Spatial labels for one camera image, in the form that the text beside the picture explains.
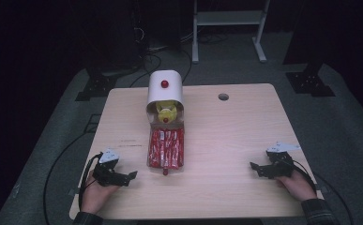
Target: cable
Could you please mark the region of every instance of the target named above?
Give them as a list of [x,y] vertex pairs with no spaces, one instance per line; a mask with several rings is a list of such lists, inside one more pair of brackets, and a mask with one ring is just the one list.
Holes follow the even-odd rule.
[[[201,27],[198,29],[198,34],[204,29],[204,27]],[[187,44],[190,44],[192,42],[192,39],[193,38],[193,32],[189,33],[188,35],[184,36],[184,37],[181,37],[180,38],[180,44],[181,45],[187,45]],[[155,48],[148,48],[147,50],[150,52],[150,53],[158,53],[158,52],[161,52],[161,51],[165,51],[167,49],[171,48],[171,46],[169,45],[164,45],[164,46],[160,46],[160,47],[155,47]]]
[[136,41],[137,41],[137,43],[141,43],[141,41],[143,41],[143,39],[144,39],[145,32],[144,32],[144,30],[143,30],[143,29],[141,29],[141,28],[139,28],[139,27],[134,27],[134,31],[136,31],[136,30],[141,31],[141,37],[140,37],[140,40],[136,40]]
[[223,34],[223,35],[224,35],[224,37],[221,37],[220,35],[206,34],[206,35],[199,36],[198,41],[200,44],[205,44],[205,45],[218,44],[218,43],[228,39],[227,34]]
[[92,127],[90,129],[87,130],[87,132],[84,132],[83,134],[79,135],[76,139],[74,139],[70,144],[68,144],[61,152],[61,154],[55,159],[52,167],[49,170],[49,174],[47,175],[46,178],[46,182],[44,184],[44,189],[43,189],[43,212],[44,212],[44,219],[46,220],[46,224],[50,225],[50,221],[49,221],[49,217],[47,215],[47,207],[46,207],[46,193],[47,193],[47,186],[49,184],[49,180],[50,180],[50,176],[53,172],[53,168],[55,167],[56,163],[58,162],[59,158],[61,158],[65,152],[67,152],[67,150],[74,144],[76,143],[79,139],[81,139],[81,137],[84,136],[84,134],[96,129],[97,127]]
[[82,178],[82,182],[81,182],[81,188],[79,190],[79,209],[80,210],[82,210],[83,194],[84,194],[85,189],[94,183],[94,182],[92,182],[88,186],[85,185],[85,181],[87,179],[88,173],[90,172],[91,164],[93,163],[94,159],[100,158],[101,156],[102,156],[102,153],[93,156],[90,160],[88,160],[88,163],[84,168],[83,178]]
[[338,193],[338,191],[333,188],[333,186],[331,186],[321,175],[319,175],[317,172],[312,171],[313,175],[317,176],[319,179],[321,179],[325,184],[327,184],[330,189],[337,195],[337,197],[339,197],[342,205],[344,206],[345,210],[347,211],[348,214],[348,218],[350,219],[350,223],[351,225],[354,225],[354,218],[353,215],[351,213],[350,208],[347,206],[347,204],[345,203],[344,199],[341,197],[341,195]]
[[189,68],[187,71],[187,74],[184,76],[184,79],[182,80],[182,83],[184,83],[185,79],[188,77],[190,70],[192,69],[192,58],[190,57],[189,53],[187,51],[182,50],[183,53],[185,53],[189,59]]
[[143,74],[143,75],[141,75],[140,77],[138,77],[137,79],[135,79],[134,80],[134,82],[132,82],[131,83],[131,85],[129,86],[129,87],[132,87],[132,85],[134,85],[138,80],[140,80],[142,77],[144,77],[145,75],[147,75],[147,74],[151,74],[153,71],[155,71],[155,70],[157,70],[159,67],[160,67],[160,65],[161,65],[161,59],[160,59],[160,57],[158,57],[158,56],[156,56],[156,55],[154,55],[154,54],[148,54],[149,56],[154,56],[154,57],[156,57],[158,60],[159,60],[159,64],[154,68],[154,69],[152,69],[152,70],[150,70],[150,71],[148,71],[146,68],[145,68],[145,66],[144,66],[144,69],[145,69],[145,71],[146,71],[146,73],[145,74]]
[[305,169],[305,167],[303,165],[301,165],[301,163],[297,162],[296,160],[293,160],[293,162],[297,163],[298,165],[300,165],[300,167],[302,167],[305,171],[306,174],[308,174],[307,169]]
[[88,188],[89,186],[91,186],[92,184],[94,184],[94,182],[96,182],[97,180],[94,179],[94,181],[92,181],[90,184],[86,185],[84,189]]
[[315,183],[313,183],[312,178],[310,177],[310,174],[307,172],[307,170],[303,167],[303,165],[301,165],[299,162],[296,161],[296,163],[298,163],[305,171],[301,170],[299,167],[295,166],[294,164],[290,164],[285,160],[282,160],[280,158],[278,158],[278,161],[281,161],[282,163],[288,165],[289,167],[293,168],[293,170],[296,170],[297,172],[299,172],[301,175],[304,176],[304,178],[306,179],[306,181],[309,183],[310,187],[312,188],[313,192],[315,192],[316,194],[316,186]]

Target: hand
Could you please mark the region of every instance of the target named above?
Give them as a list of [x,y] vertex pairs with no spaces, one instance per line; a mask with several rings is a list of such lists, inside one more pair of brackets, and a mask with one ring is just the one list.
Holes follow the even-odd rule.
[[280,176],[275,177],[275,179],[280,187],[287,188],[289,193],[300,201],[318,198],[310,184],[300,172],[293,171],[291,177]]
[[90,214],[96,214],[111,195],[120,188],[120,186],[101,186],[93,177],[92,171],[88,174],[85,186],[81,211]]

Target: floor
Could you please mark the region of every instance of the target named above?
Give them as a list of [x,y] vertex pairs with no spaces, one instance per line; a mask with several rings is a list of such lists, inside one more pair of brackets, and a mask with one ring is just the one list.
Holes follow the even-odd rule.
[[[184,85],[271,83],[289,117],[307,160],[318,176],[319,187],[341,224],[350,224],[345,201],[355,224],[363,225],[363,109],[346,87],[341,75],[323,65],[319,76],[334,97],[296,94],[285,72],[301,71],[305,65],[283,65],[292,34],[268,33],[262,44],[267,62],[259,62],[251,37],[228,35],[216,44],[201,44],[200,62],[192,65],[185,52],[166,50],[145,58],[145,68],[174,69]],[[182,46],[189,55],[191,45]],[[127,88],[145,74],[144,69],[117,80],[116,88]],[[132,87],[148,85],[143,76]],[[85,70],[75,74],[42,132],[13,192],[0,212],[0,224],[71,224],[68,211],[83,172],[83,164],[94,139],[84,133],[93,114],[100,114],[105,97],[75,101],[88,81]],[[264,225],[305,224],[303,217],[262,218]],[[137,224],[137,221],[105,221],[105,224]]]

